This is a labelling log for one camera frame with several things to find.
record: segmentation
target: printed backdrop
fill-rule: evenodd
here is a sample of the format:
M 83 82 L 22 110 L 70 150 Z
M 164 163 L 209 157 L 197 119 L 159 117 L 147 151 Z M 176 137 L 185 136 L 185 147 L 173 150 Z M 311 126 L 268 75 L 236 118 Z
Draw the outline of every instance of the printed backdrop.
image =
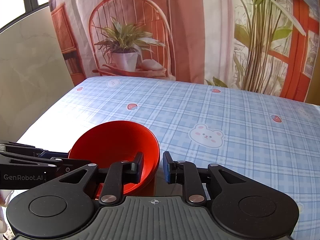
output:
M 318 0 L 50 0 L 75 85 L 139 76 L 304 101 Z

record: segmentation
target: blue plaid tablecloth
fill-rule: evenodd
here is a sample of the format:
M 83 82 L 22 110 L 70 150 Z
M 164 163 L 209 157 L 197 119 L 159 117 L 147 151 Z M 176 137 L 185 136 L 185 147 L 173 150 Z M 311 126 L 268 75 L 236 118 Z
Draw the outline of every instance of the blue plaid tablecloth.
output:
M 242 90 L 93 77 L 55 103 L 18 142 L 68 151 L 100 123 L 138 122 L 174 160 L 198 167 L 219 163 L 288 194 L 300 210 L 292 237 L 319 240 L 319 116 L 319 106 Z

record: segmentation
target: red bowl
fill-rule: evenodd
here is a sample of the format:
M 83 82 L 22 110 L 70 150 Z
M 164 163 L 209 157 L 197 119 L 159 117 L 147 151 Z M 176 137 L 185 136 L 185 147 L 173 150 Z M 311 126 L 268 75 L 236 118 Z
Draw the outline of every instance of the red bowl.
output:
M 70 159 L 84 159 L 108 168 L 114 162 L 133 161 L 143 152 L 143 170 L 138 184 L 124 185 L 124 194 L 132 194 L 154 177 L 160 161 L 160 148 L 154 134 L 139 123 L 111 121 L 84 133 L 70 150 Z

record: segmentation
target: white wall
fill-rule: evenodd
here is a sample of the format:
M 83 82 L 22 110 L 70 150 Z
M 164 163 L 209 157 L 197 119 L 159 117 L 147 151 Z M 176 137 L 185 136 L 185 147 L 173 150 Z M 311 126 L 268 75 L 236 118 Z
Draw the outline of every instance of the white wall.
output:
M 72 88 L 49 7 L 0 33 L 0 139 L 17 141 Z

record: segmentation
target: chair backrest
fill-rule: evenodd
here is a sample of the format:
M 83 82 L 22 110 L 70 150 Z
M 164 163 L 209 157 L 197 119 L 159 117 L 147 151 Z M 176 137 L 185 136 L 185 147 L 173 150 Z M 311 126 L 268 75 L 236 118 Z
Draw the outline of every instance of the chair backrest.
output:
M 97 67 L 112 63 L 112 57 L 105 53 L 105 48 L 95 43 L 102 41 L 101 27 L 113 28 L 111 17 L 122 24 L 142 23 L 153 38 L 165 44 L 165 47 L 150 45 L 150 51 L 143 51 L 143 59 L 154 59 L 167 69 L 171 75 L 170 48 L 173 49 L 171 31 L 165 14 L 151 0 L 103 0 L 92 11 L 89 19 L 89 35 Z

